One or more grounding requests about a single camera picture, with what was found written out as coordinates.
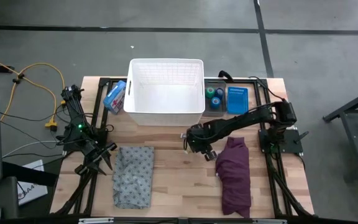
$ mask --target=purple cloth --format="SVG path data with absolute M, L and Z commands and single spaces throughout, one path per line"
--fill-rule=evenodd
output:
M 251 207 L 249 152 L 244 138 L 227 139 L 226 146 L 216 159 L 216 173 L 222 181 L 223 215 L 237 212 L 249 218 Z

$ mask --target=gray floor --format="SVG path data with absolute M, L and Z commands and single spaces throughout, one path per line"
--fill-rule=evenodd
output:
M 356 0 L 260 0 L 260 6 L 267 29 L 358 30 Z M 257 28 L 250 0 L 0 0 L 0 23 Z M 268 35 L 267 41 L 274 75 L 285 79 L 298 129 L 310 131 L 303 146 L 316 214 L 358 221 L 358 182 L 345 184 L 342 179 L 358 161 L 341 122 L 325 124 L 321 119 L 358 95 L 358 36 Z M 125 75 L 130 59 L 144 57 L 199 58 L 206 76 L 226 70 L 234 77 L 266 77 L 259 34 L 0 31 L 0 61 L 17 69 L 34 62 L 52 63 L 61 69 L 67 84 L 81 85 L 85 75 Z M 61 82 L 53 70 L 34 68 L 27 76 L 59 96 Z M 12 78 L 0 74 L 1 108 L 7 105 Z M 9 113 L 41 118 L 52 113 L 51 102 L 48 93 L 24 82 Z M 5 121 L 39 139 L 52 139 L 43 122 Z M 34 141 L 7 126 L 2 126 L 2 138 L 4 153 Z M 60 151 L 40 146 L 23 150 Z M 23 156 L 7 161 L 26 164 L 36 159 Z

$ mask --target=wooden tabletop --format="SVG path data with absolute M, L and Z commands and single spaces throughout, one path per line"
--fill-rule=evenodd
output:
M 94 101 L 98 90 L 100 77 L 84 77 L 81 104 L 85 113 L 92 113 Z M 278 96 L 287 98 L 282 78 L 267 79 L 269 88 Z M 256 106 L 254 88 L 247 84 L 228 84 L 249 89 L 249 108 Z M 271 101 L 279 101 L 270 95 Z M 99 109 L 97 124 L 100 125 L 103 104 Z M 202 117 L 200 123 L 214 118 Z M 215 162 L 207 162 L 200 153 L 185 154 L 183 140 L 180 133 L 185 133 L 188 127 L 152 127 L 138 126 L 123 110 L 118 115 L 109 113 L 107 124 L 114 125 L 114 131 L 108 138 L 118 146 L 153 146 L 155 148 L 154 173 L 152 182 L 152 206 L 148 209 L 120 209 L 114 206 L 112 200 L 112 174 L 114 172 L 116 152 L 112 153 L 111 164 L 113 171 L 109 170 L 104 162 L 101 168 L 107 175 L 98 175 L 92 216 L 109 217 L 199 217 L 199 218 L 238 218 L 238 214 L 224 216 L 221 210 L 221 183 L 215 176 Z M 270 195 L 269 179 L 264 155 L 259 148 L 257 131 L 259 125 L 249 126 L 234 131 L 230 136 L 245 137 L 249 148 L 250 180 L 252 218 L 273 217 L 272 198 Z M 224 149 L 227 138 L 212 144 L 213 149 L 219 153 Z M 292 191 L 304 208 L 313 213 L 308 183 L 303 165 L 293 154 L 283 154 L 283 165 L 287 178 L 288 188 Z M 63 161 L 58 183 L 53 198 L 51 212 L 57 211 L 69 199 L 78 185 L 80 176 L 74 169 L 82 164 L 83 155 L 73 153 Z M 83 197 L 82 207 L 86 205 L 88 188 Z M 280 208 L 283 212 L 283 199 L 281 190 L 278 190 Z

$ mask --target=white bin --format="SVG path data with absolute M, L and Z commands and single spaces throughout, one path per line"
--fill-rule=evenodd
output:
M 205 110 L 204 66 L 198 59 L 132 59 L 124 111 L 143 126 L 191 126 Z

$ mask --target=patterned gray towel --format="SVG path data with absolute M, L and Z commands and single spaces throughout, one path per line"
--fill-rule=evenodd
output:
M 151 206 L 153 147 L 120 147 L 112 180 L 113 200 L 118 208 Z

